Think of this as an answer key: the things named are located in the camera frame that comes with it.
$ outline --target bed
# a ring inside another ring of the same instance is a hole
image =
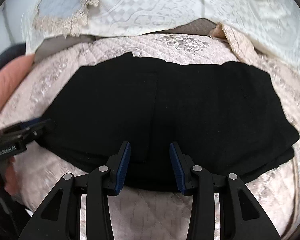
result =
[[[199,16],[209,18],[209,15],[213,15],[213,7]],[[189,21],[187,19],[165,28],[172,29]],[[0,113],[0,129],[41,116],[80,66],[94,66],[132,52],[135,57],[157,57],[181,65],[222,64],[227,61],[254,65],[270,74],[288,121],[300,133],[300,67],[295,65],[298,57],[290,55],[290,62],[284,63],[278,56],[289,48],[282,46],[279,50],[271,50],[267,44],[272,43],[272,38],[263,36],[263,40],[257,39],[258,35],[240,29],[240,22],[237,25],[221,22],[211,37],[167,33],[164,30],[161,30],[163,33],[140,35],[148,32],[145,31],[133,33],[136,36],[83,42],[45,57],[35,64]],[[247,184],[282,239],[289,239],[300,224],[300,140],[293,148],[295,157],[291,161]],[[84,174],[35,142],[28,146],[26,152],[16,157],[15,170],[20,182],[19,197],[32,211],[35,211],[64,173],[71,172],[75,176]],[[185,239],[191,205],[191,197],[183,197],[178,193],[124,187],[118,197],[109,197],[114,238]],[[220,239],[218,205],[218,195],[215,195],[215,240]],[[81,239],[86,239],[85,196],[81,208]]]

